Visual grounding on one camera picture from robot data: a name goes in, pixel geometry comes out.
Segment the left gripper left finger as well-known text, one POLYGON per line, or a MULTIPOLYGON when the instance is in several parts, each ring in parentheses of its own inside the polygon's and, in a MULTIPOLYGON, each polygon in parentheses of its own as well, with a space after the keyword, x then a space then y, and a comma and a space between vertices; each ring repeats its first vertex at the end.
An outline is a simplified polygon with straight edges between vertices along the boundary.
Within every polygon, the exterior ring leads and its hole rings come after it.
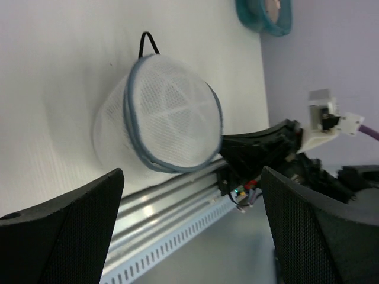
POLYGON ((123 187, 115 169, 1 217, 1 283, 99 283, 123 187))

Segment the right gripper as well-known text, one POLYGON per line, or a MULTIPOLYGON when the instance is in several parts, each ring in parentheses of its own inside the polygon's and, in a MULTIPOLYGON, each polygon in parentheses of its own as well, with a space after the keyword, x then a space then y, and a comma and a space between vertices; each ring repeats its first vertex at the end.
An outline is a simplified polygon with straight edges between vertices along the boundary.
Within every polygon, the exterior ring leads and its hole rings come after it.
POLYGON ((322 168, 320 159, 310 159, 300 149, 302 128, 298 121, 285 119, 273 127, 223 136, 221 156, 244 181, 257 178, 266 166, 337 201, 350 201, 355 194, 322 168))

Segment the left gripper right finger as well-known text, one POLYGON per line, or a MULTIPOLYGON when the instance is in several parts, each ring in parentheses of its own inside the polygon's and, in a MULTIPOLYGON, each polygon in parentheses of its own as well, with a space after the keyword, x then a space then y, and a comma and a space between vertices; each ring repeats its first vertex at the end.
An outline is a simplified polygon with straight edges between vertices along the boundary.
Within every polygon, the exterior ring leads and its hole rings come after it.
POLYGON ((269 167, 261 182, 285 283, 378 283, 378 212, 337 201, 269 167))

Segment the white mesh laundry bag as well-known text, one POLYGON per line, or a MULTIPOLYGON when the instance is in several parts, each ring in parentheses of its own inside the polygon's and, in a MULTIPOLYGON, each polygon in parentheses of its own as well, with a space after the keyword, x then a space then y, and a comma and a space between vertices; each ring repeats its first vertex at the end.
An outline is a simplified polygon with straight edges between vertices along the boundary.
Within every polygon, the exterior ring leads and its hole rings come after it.
POLYGON ((100 162, 133 173, 181 174, 207 166, 222 144, 223 113, 211 86, 160 54, 150 32, 138 59, 100 107, 93 144, 100 162))

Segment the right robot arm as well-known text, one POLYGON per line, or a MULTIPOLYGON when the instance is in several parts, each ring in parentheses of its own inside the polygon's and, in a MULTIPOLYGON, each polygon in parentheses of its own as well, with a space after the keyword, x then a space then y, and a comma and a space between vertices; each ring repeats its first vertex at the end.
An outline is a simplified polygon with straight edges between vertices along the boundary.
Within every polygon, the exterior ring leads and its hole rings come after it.
POLYGON ((227 167, 218 173, 221 194, 239 206, 253 204, 261 195, 264 167, 344 203, 359 191, 378 188, 377 165, 343 166, 333 177, 319 159, 300 152, 303 136, 304 129, 291 120, 255 133, 224 135, 220 154, 227 167))

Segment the pink bra pile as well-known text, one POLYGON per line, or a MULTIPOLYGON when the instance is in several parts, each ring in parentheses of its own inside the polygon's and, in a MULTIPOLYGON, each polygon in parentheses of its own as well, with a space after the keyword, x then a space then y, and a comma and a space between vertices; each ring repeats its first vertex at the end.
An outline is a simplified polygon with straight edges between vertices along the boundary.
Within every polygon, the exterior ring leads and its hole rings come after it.
POLYGON ((265 10, 269 19, 276 23, 280 15, 280 0, 265 0, 265 10))

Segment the teal plastic basket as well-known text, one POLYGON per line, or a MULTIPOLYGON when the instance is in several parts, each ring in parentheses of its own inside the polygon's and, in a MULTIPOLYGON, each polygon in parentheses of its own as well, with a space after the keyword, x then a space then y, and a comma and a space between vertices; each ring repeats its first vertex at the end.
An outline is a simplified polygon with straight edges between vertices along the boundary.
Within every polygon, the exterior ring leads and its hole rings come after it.
POLYGON ((272 22, 265 10, 265 1, 235 1, 236 13, 243 26, 256 33, 267 33, 274 37, 288 35, 293 26, 292 1, 280 1, 280 15, 272 22))

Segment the aluminium front rail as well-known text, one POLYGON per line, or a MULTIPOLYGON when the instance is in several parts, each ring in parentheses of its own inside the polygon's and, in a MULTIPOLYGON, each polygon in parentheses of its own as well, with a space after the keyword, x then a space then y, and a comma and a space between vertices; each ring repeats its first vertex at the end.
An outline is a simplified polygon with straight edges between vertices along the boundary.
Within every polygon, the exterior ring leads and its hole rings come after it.
POLYGON ((195 199, 217 189, 216 171, 226 166, 223 159, 203 170, 179 175, 171 180, 122 198, 108 254, 133 245, 151 233, 195 199))

